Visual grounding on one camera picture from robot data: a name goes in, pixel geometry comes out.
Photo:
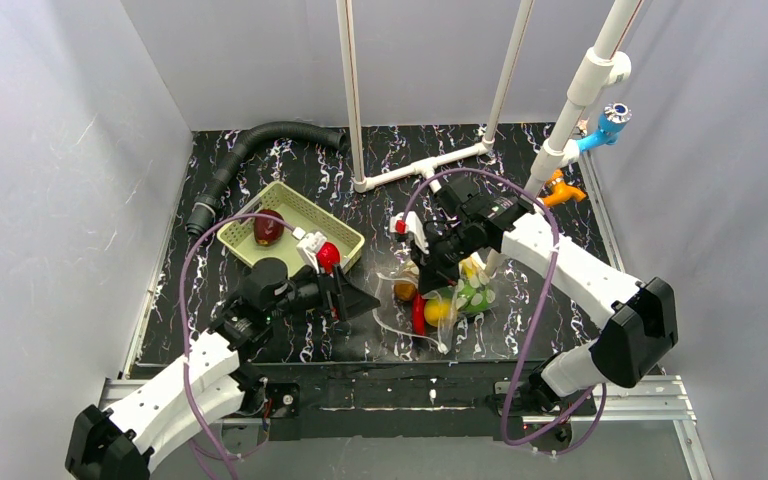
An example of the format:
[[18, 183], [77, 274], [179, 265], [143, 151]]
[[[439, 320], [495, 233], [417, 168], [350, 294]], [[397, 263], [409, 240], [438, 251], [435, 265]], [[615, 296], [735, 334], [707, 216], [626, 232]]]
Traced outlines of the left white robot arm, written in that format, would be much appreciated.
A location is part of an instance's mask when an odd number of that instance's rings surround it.
[[77, 415], [66, 470], [76, 479], [149, 478], [211, 423], [264, 411], [270, 379], [251, 359], [273, 338], [277, 321], [311, 310], [348, 321], [380, 305], [339, 265], [290, 275], [280, 259], [257, 261], [184, 354], [108, 407], [90, 405]]

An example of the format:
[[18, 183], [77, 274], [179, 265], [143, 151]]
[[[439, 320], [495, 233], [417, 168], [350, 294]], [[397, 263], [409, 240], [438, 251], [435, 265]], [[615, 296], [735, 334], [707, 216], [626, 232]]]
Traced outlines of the red fake apple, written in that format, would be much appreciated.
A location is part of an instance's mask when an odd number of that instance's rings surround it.
[[315, 254], [318, 266], [326, 274], [332, 274], [334, 267], [341, 263], [341, 254], [331, 242], [325, 241]]

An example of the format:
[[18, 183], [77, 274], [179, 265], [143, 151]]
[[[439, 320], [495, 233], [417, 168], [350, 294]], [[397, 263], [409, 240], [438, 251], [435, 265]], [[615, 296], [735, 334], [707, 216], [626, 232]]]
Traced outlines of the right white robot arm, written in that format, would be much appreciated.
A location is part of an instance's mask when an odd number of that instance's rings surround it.
[[648, 282], [621, 272], [560, 234], [539, 205], [521, 194], [493, 197], [456, 169], [434, 194], [453, 222], [436, 233], [403, 210], [389, 228], [408, 241], [419, 268], [419, 290], [454, 286], [460, 261], [485, 248], [543, 273], [583, 308], [599, 328], [585, 345], [550, 357], [519, 386], [530, 409], [548, 411], [562, 399], [601, 383], [632, 388], [678, 342], [675, 294], [664, 280]]

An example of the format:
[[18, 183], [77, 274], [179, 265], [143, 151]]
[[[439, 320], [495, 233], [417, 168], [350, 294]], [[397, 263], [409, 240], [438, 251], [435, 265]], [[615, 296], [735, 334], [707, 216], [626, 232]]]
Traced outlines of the purple fake sweet potato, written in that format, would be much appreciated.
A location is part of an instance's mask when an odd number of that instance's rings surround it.
[[272, 209], [262, 209], [254, 219], [253, 235], [256, 243], [262, 247], [276, 244], [283, 236], [285, 226], [283, 216]]

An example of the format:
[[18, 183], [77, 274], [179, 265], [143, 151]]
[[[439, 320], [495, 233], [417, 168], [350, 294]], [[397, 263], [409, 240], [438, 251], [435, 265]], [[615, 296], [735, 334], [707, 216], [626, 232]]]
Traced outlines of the clear polka dot zip bag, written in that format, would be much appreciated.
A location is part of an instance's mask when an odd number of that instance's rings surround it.
[[[478, 286], [478, 283], [488, 284], [494, 289], [490, 278], [484, 271], [485, 263], [480, 259], [479, 255], [474, 253], [467, 259], [463, 260], [459, 264], [459, 278], [454, 286], [444, 287], [431, 291], [426, 294], [420, 294], [425, 300], [427, 299], [439, 299], [449, 298], [455, 309], [455, 287], [460, 280], [471, 283], [474, 287]], [[441, 354], [449, 353], [454, 345], [455, 327], [462, 321], [466, 321], [478, 314], [464, 315], [458, 313], [456, 310], [456, 318], [453, 323], [443, 328], [435, 328], [426, 323], [426, 335], [419, 336], [413, 333], [412, 319], [411, 319], [411, 306], [412, 302], [402, 302], [395, 298], [393, 294], [393, 284], [397, 280], [407, 280], [414, 283], [418, 290], [419, 270], [418, 267], [411, 261], [408, 261], [400, 266], [399, 269], [388, 272], [380, 273], [378, 275], [378, 285], [376, 287], [375, 295], [381, 301], [381, 306], [373, 311], [373, 319], [376, 324], [383, 330], [397, 335], [403, 335], [412, 339], [424, 340], [428, 342], [437, 352]]]

